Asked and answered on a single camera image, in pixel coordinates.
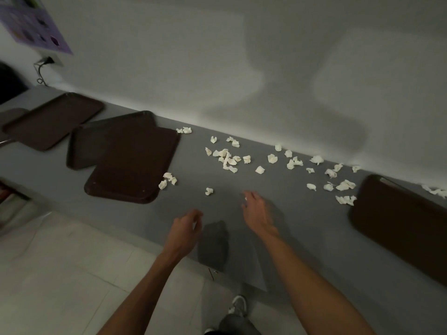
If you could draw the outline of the scattered white petals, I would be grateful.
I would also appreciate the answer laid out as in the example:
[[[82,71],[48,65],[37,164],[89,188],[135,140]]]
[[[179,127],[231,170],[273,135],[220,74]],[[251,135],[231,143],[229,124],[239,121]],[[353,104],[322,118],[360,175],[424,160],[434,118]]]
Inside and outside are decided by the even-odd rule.
[[[180,134],[191,134],[192,133],[192,129],[190,127],[183,127],[182,129],[176,129],[177,133]],[[227,142],[230,142],[232,144],[233,147],[235,148],[239,148],[240,147],[240,143],[235,140],[233,137],[228,137],[226,139]],[[210,142],[211,143],[216,143],[217,142],[217,137],[216,136],[212,136],[210,138]],[[274,146],[275,150],[277,152],[281,152],[282,151],[282,146],[281,145],[275,145]],[[205,148],[206,154],[207,156],[213,156],[213,157],[218,157],[219,161],[223,163],[223,169],[225,170],[229,170],[232,173],[236,173],[238,171],[238,169],[234,166],[236,166],[239,162],[241,162],[243,160],[244,164],[249,164],[251,163],[251,156],[250,155],[246,155],[244,157],[238,157],[237,155],[232,156],[231,153],[228,151],[228,149],[223,149],[221,151],[217,151],[215,150],[214,152],[211,152],[211,150],[209,148]],[[297,166],[303,166],[304,163],[303,161],[299,160],[298,157],[293,157],[292,155],[292,151],[291,150],[286,150],[284,152],[284,155],[289,159],[288,163],[287,163],[287,169],[292,170]],[[267,160],[269,163],[274,164],[278,161],[278,158],[275,154],[270,154],[267,156]],[[315,165],[320,165],[321,163],[324,162],[324,159],[320,156],[320,155],[315,155],[310,159],[310,162],[315,164]],[[338,172],[340,171],[340,169],[343,168],[343,164],[336,164],[335,166],[333,166],[333,169],[326,169],[325,174],[327,176],[329,176],[329,178],[334,179],[338,176]],[[360,170],[361,168],[358,166],[353,166],[352,167],[352,172],[356,173]],[[306,171],[309,174],[312,174],[315,172],[315,170],[313,168],[306,168]],[[257,174],[263,174],[265,172],[265,169],[262,166],[259,166],[256,168],[255,172]],[[177,183],[177,179],[176,177],[174,177],[171,173],[166,172],[163,175],[163,180],[159,183],[159,189],[163,190],[166,188],[167,183],[170,182],[172,185],[175,185]],[[316,191],[316,186],[314,184],[307,184],[306,185],[307,188],[309,190],[313,190]],[[334,188],[338,191],[346,191],[346,190],[352,190],[355,189],[356,184],[349,181],[349,180],[343,180],[340,182],[340,184],[338,186],[334,186],[333,183],[331,182],[327,182],[327,184],[325,184],[323,186],[323,189],[325,191],[333,191]],[[432,190],[429,186],[426,185],[422,185],[422,188],[424,190],[426,190],[427,192],[429,192],[431,195],[436,195],[436,196],[440,196],[443,197],[445,199],[447,199],[447,190],[442,190],[442,189],[434,189]],[[206,192],[205,195],[209,196],[210,194],[212,194],[214,192],[214,190],[212,188],[206,188]],[[344,196],[344,197],[339,197],[336,196],[336,200],[339,204],[347,204],[350,206],[354,206],[354,202],[356,201],[357,197],[355,196]]]

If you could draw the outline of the person's right forearm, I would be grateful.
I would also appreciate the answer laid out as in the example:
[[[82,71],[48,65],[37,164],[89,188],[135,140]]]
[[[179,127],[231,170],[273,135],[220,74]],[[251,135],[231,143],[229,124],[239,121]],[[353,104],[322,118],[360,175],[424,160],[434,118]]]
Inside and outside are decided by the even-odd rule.
[[[352,303],[306,265],[277,233],[259,236],[308,335],[376,335]]]

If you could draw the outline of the person's left hand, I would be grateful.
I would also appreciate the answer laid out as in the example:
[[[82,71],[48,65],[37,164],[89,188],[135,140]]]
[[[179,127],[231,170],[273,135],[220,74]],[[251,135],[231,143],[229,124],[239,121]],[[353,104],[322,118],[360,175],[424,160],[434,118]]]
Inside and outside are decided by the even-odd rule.
[[[189,235],[184,217],[185,215],[174,219],[163,249],[163,253],[168,254],[177,262],[193,250],[200,237],[200,235],[197,237]]]

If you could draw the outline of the grey trouser leg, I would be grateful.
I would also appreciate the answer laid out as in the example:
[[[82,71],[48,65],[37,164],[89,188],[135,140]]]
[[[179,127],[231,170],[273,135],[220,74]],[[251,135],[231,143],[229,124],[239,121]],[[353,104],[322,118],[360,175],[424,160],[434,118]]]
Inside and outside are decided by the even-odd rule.
[[[217,332],[219,335],[262,335],[248,318],[236,314],[225,315]]]

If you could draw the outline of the person's left forearm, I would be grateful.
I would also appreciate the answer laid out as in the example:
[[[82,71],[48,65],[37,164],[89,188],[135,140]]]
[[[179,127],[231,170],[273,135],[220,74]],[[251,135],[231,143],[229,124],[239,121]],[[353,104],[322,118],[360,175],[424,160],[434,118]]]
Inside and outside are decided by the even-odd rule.
[[[97,335],[144,335],[169,276],[185,255],[165,249]]]

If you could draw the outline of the white sneaker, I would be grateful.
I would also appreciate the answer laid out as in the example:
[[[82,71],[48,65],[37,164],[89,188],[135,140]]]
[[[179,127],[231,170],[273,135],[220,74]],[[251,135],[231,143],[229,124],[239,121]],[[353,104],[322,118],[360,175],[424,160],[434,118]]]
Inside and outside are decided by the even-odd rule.
[[[237,295],[232,300],[232,304],[228,309],[228,315],[237,315],[239,317],[247,317],[248,315],[248,302],[243,295]]]

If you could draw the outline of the purple wall poster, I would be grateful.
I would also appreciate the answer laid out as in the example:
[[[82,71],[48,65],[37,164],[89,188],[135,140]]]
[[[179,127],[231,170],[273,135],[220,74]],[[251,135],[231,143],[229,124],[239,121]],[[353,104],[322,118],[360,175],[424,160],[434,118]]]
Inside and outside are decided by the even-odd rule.
[[[18,43],[73,55],[41,0],[0,0],[0,22]]]

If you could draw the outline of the person's right hand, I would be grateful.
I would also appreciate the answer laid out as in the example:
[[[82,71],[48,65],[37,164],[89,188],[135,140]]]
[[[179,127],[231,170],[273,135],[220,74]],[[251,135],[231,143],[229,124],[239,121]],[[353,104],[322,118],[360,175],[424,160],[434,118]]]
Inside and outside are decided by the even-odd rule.
[[[278,238],[279,232],[273,224],[269,207],[265,201],[265,211],[261,213],[244,213],[245,223],[263,241],[270,238]]]

